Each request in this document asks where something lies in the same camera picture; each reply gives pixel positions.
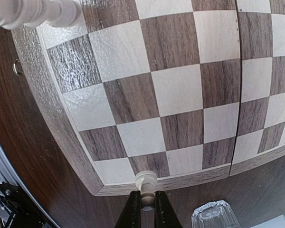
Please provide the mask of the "white chess king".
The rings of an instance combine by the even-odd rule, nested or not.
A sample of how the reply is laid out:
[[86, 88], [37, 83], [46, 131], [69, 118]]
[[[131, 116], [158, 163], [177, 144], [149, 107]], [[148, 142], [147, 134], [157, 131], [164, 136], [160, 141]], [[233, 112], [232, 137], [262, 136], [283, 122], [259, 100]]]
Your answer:
[[43, 23], [65, 28], [81, 14], [81, 7], [73, 0], [0, 0], [0, 27], [9, 30]]

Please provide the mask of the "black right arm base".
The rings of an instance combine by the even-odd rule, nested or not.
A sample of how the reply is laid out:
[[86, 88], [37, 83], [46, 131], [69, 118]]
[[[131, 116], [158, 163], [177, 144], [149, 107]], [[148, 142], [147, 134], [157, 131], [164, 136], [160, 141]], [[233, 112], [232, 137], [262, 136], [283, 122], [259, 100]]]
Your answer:
[[21, 181], [0, 182], [0, 228], [58, 228]]

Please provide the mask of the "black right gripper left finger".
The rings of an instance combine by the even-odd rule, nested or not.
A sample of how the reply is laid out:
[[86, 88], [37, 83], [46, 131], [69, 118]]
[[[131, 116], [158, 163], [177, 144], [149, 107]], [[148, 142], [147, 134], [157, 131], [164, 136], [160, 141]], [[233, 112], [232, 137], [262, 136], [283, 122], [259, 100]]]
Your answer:
[[132, 191], [114, 228], [141, 228], [141, 192]]

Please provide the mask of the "white chess pawn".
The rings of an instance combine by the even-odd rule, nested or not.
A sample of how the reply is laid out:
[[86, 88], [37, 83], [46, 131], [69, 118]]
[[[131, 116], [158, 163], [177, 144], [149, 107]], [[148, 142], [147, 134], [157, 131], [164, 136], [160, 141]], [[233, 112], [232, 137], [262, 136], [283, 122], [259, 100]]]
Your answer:
[[155, 189], [157, 176], [153, 171], [141, 171], [135, 176], [135, 185], [141, 192], [141, 205], [143, 211], [151, 211], [155, 204]]

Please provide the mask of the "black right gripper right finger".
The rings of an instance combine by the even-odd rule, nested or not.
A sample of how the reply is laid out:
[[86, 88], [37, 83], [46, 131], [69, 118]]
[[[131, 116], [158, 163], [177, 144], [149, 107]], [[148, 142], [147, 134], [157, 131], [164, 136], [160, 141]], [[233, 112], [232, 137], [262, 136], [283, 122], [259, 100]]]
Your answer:
[[155, 228], [180, 228], [181, 223], [164, 191], [155, 192], [154, 205]]

